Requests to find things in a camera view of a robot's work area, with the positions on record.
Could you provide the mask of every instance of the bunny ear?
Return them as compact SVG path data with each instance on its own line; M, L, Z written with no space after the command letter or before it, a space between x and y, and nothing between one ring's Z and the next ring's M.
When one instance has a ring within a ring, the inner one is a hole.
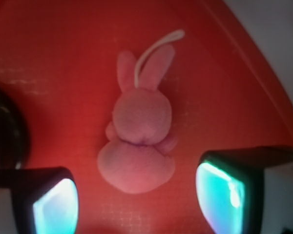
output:
M117 80L122 92L134 88L135 64L136 58L132 52L125 50L118 55Z
M139 75L139 87L155 91L167 72L174 55L175 50L172 45L164 45L155 51Z

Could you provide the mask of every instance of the bunny arm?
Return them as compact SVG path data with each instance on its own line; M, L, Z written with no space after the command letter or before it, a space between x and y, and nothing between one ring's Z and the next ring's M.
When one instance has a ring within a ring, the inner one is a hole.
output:
M147 60L143 70L139 75L139 87L149 90L157 90L159 83L167 72L175 49L172 45L163 45L156 50Z
M159 143L154 145L154 148L159 151L161 154L166 155L177 145L178 138L172 132L169 132L168 135Z
M108 123L108 125L107 125L107 127L105 129L105 135L106 135L107 139L110 140L110 141L113 140L113 139L118 138L118 135L117 135L117 132L116 132L116 129L115 129L113 121Z
M122 92L134 88L134 68L137 59L129 50L119 53L117 58L117 81Z

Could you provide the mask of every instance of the bunny body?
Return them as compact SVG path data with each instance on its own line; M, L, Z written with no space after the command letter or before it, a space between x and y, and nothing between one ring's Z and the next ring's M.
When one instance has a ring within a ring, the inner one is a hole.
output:
M113 109L105 133L110 142L98 156L103 178L119 190L139 194L167 182L175 171L168 155L177 138L169 132L171 105L157 90L174 56L163 45L146 62L138 87L134 86L136 58L130 51L118 56L117 77L122 94Z

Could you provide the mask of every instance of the stuffed rabbit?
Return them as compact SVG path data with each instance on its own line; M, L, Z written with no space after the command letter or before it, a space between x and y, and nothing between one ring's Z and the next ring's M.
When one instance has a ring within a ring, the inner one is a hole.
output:
M130 51L118 56L117 77L122 94L105 131L110 142L99 152L98 167L108 183L125 193L151 191L174 173L175 162L168 155L177 142L169 132L171 105L157 88L175 53L170 44L163 44L183 35L182 30L168 34L138 61ZM158 47L140 72L148 55Z

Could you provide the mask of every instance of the textured plastic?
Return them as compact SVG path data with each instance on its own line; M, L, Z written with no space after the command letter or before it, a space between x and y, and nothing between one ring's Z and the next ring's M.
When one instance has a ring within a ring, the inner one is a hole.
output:
M127 195L97 168L121 91L116 58L138 57L176 30L159 89L172 105L172 179ZM31 135L28 168L65 166L80 199L77 233L211 233L195 172L206 150L293 146L293 107L277 77L221 1L0 1L0 88Z

